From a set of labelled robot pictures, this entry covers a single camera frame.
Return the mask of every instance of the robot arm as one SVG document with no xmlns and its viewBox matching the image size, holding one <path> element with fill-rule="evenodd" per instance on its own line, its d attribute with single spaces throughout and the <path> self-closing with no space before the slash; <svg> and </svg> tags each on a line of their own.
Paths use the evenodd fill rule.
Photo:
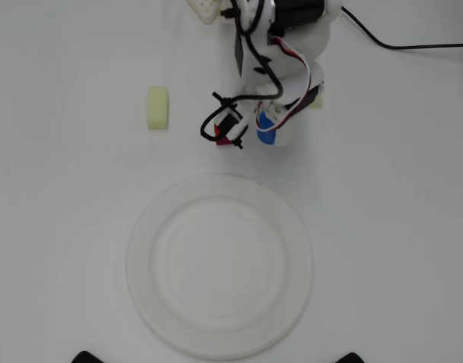
<svg viewBox="0 0 463 363">
<path fill-rule="evenodd" d="M 241 94 L 217 97 L 222 106 L 205 121 L 201 134 L 241 147 L 241 138 L 253 123 L 260 140 L 279 144 L 279 133 L 288 132 L 290 119 L 322 91 L 324 72 L 315 59 L 327 47 L 340 0 L 231 0 L 231 4 L 222 15 L 233 18 L 237 27 Z M 207 131 L 211 121 L 213 136 Z"/>
</svg>

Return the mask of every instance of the black object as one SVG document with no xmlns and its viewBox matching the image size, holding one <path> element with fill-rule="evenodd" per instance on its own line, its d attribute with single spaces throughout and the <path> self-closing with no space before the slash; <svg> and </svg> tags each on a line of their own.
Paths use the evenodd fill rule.
<svg viewBox="0 0 463 363">
<path fill-rule="evenodd" d="M 325 0 L 275 0 L 274 27 L 281 29 L 315 23 L 325 10 Z"/>
<path fill-rule="evenodd" d="M 365 363 L 356 353 L 350 353 L 337 363 Z"/>
<path fill-rule="evenodd" d="M 72 363 L 102 363 L 89 352 L 81 352 L 72 360 Z"/>
<path fill-rule="evenodd" d="M 376 44 L 378 44 L 380 47 L 390 49 L 391 51 L 412 51 L 415 49 L 439 49 L 439 48 L 463 48 L 463 43 L 458 43 L 458 44 L 430 44 L 430 45 L 388 45 L 383 43 L 381 40 L 373 36 L 373 34 L 364 26 L 362 23 L 359 21 L 357 17 L 353 15 L 349 10 L 347 10 L 344 6 L 342 7 L 342 10 L 344 13 L 351 18 L 354 23 L 356 23 L 357 26 L 361 28 L 363 32 L 366 33 L 369 38 Z"/>
</svg>

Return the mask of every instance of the sponge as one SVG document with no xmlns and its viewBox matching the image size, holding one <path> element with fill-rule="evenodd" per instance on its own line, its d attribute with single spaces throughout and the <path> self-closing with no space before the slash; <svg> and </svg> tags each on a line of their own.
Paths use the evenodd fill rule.
<svg viewBox="0 0 463 363">
<path fill-rule="evenodd" d="M 151 130 L 166 130 L 169 118 L 169 93 L 167 87 L 148 88 L 146 119 Z"/>
</svg>

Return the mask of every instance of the power cord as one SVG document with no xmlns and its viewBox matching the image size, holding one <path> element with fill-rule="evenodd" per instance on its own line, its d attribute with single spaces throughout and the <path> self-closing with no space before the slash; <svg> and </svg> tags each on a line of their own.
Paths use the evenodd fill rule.
<svg viewBox="0 0 463 363">
<path fill-rule="evenodd" d="M 463 48 L 463 43 L 458 44 L 431 44 L 431 45 L 404 45 L 404 46 L 397 46 L 397 45 L 388 45 L 383 43 L 381 40 L 376 38 L 369 30 L 364 26 L 357 17 L 353 15 L 349 10 L 347 10 L 344 6 L 342 7 L 343 12 L 350 17 L 350 19 L 356 23 L 357 26 L 361 28 L 363 32 L 366 33 L 369 38 L 380 47 L 385 49 L 390 49 L 391 51 L 412 51 L 415 49 L 440 49 L 440 48 Z"/>
</svg>

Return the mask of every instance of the white plate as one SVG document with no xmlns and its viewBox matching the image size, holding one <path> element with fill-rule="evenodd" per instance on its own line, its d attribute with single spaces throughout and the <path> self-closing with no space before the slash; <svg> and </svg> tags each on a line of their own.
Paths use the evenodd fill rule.
<svg viewBox="0 0 463 363">
<path fill-rule="evenodd" d="M 300 220 L 253 181 L 208 175 L 161 194 L 129 242 L 132 299 L 152 330 L 198 358 L 260 352 L 295 325 L 312 256 Z"/>
</svg>

